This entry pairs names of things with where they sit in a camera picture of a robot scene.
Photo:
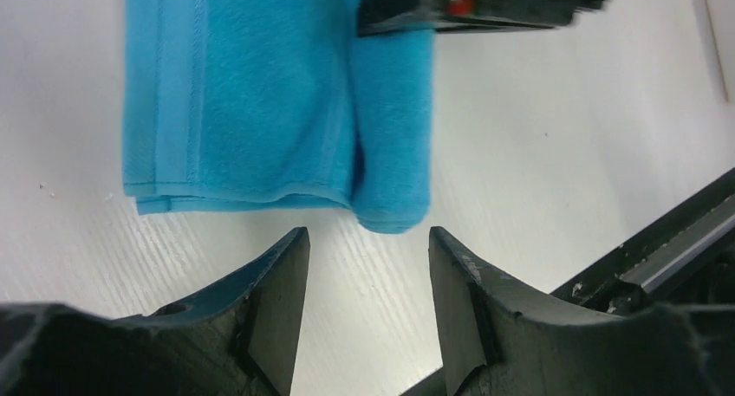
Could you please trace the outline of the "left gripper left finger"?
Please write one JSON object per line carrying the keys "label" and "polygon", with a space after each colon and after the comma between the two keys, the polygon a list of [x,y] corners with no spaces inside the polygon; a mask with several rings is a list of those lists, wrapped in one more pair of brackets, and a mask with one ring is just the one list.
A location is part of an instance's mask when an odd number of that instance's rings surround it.
{"label": "left gripper left finger", "polygon": [[56,303],[1,307],[4,395],[287,395],[309,233],[151,315],[107,319]]}

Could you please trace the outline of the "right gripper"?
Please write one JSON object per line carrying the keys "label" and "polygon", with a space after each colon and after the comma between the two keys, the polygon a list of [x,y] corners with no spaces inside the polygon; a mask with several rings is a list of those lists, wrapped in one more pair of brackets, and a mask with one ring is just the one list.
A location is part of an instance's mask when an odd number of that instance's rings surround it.
{"label": "right gripper", "polygon": [[606,0],[360,0],[359,36],[413,29],[437,33],[517,32],[570,26]]}

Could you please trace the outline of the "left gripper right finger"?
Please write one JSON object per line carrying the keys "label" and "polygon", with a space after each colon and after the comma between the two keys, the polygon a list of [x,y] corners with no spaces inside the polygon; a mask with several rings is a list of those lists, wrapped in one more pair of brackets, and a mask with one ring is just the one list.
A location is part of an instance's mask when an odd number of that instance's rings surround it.
{"label": "left gripper right finger", "polygon": [[734,309],[656,304],[619,316],[547,295],[441,227],[430,276],[451,395],[731,395]]}

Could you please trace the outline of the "blue towel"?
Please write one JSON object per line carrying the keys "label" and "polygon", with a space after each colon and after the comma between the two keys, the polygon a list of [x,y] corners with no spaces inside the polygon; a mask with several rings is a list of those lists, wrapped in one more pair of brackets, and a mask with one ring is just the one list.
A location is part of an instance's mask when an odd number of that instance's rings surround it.
{"label": "blue towel", "polygon": [[141,214],[328,208],[400,234],[430,204],[433,33],[360,0],[125,0],[122,184]]}

